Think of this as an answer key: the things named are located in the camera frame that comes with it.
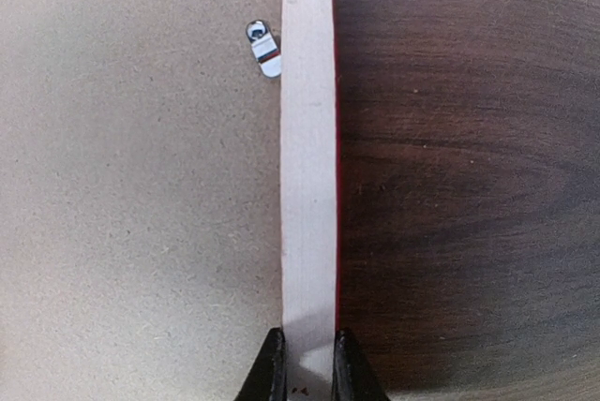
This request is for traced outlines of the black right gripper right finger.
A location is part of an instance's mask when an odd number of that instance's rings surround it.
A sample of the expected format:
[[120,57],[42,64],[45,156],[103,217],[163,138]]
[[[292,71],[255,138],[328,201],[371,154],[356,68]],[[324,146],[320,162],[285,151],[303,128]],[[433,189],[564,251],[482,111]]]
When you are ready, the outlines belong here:
[[336,334],[332,399],[389,401],[365,353],[350,329]]

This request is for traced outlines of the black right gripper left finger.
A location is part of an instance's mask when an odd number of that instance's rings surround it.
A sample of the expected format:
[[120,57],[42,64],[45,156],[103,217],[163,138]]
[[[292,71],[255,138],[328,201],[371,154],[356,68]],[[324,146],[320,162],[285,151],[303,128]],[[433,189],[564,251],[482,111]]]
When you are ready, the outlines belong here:
[[234,401],[286,399],[286,342],[281,328],[268,331]]

